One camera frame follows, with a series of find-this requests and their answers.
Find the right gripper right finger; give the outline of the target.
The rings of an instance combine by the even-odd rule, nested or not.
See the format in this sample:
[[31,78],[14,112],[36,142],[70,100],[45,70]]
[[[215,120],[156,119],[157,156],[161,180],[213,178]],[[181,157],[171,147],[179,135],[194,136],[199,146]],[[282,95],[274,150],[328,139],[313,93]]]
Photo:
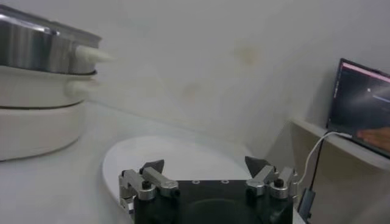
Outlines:
[[291,167],[284,167],[281,171],[267,162],[265,159],[245,156],[246,166],[251,179],[246,181],[246,186],[254,192],[256,197],[269,194],[272,198],[296,200],[298,180],[297,172]]

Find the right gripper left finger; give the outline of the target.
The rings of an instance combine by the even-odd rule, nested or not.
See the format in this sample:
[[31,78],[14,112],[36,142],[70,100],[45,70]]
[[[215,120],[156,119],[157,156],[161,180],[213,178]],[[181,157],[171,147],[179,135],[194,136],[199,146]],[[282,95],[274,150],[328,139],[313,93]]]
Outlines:
[[153,200],[157,194],[167,198],[180,196],[179,183],[162,174],[163,159],[146,163],[138,172],[129,169],[119,175],[119,200],[132,201],[137,197],[142,201]]

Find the bare person hand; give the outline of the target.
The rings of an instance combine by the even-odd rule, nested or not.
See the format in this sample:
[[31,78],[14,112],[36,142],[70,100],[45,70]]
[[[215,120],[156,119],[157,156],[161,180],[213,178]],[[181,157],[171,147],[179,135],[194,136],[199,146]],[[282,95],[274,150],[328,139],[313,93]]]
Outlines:
[[383,127],[378,129],[360,130],[357,132],[357,136],[363,141],[389,151],[389,127]]

